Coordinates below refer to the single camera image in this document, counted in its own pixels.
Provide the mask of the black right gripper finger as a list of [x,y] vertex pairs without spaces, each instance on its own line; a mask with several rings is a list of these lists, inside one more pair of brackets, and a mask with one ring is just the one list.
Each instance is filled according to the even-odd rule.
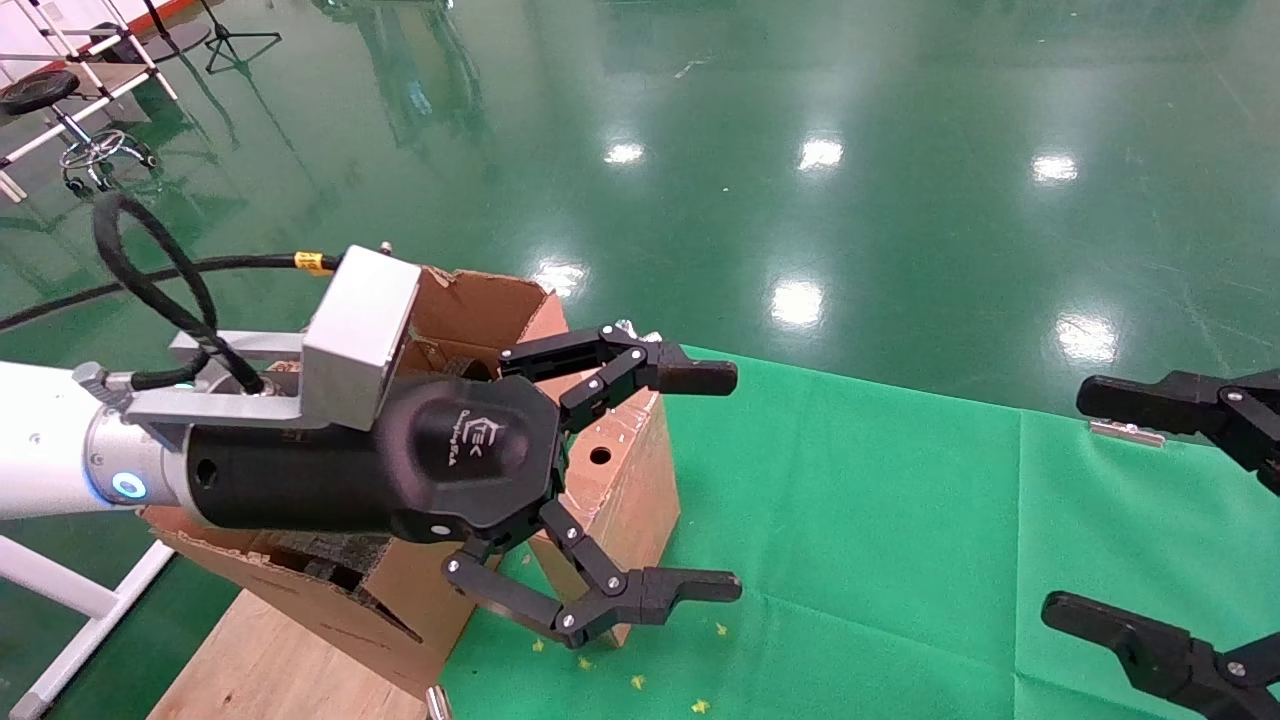
[[1203,436],[1279,495],[1279,372],[1238,378],[1171,372],[1151,384],[1091,375],[1076,410],[1178,436]]
[[1279,679],[1279,634],[1219,651],[1187,629],[1055,591],[1046,596],[1044,625],[1105,647],[1130,685],[1204,719],[1277,719],[1271,687]]

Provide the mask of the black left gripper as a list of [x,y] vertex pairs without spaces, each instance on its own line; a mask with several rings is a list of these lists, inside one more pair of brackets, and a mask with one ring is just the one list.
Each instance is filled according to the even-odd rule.
[[[663,625],[684,601],[741,597],[731,571],[622,571],[556,501],[562,432],[588,429],[641,389],[728,396],[739,383],[735,363],[696,360],[675,342],[599,325],[506,348],[498,366],[522,378],[399,380],[369,430],[195,427],[186,450],[191,510],[237,530],[384,534],[420,544],[471,537],[444,561],[444,578],[484,609],[571,650],[618,625]],[[558,397],[559,407],[535,386],[582,372],[589,377]],[[539,530],[586,584],[570,603],[486,565],[494,546]]]

